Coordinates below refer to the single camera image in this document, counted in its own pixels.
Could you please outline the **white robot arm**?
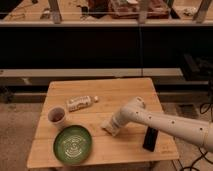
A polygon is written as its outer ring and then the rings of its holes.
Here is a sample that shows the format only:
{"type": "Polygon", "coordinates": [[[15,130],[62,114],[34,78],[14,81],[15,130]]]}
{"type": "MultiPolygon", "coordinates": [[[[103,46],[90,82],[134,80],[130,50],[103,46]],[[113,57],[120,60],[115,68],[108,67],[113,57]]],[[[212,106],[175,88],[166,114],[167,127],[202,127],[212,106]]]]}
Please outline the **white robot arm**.
{"type": "Polygon", "coordinates": [[[147,125],[213,153],[213,123],[148,111],[141,97],[122,106],[109,121],[115,136],[129,122],[147,125]]]}

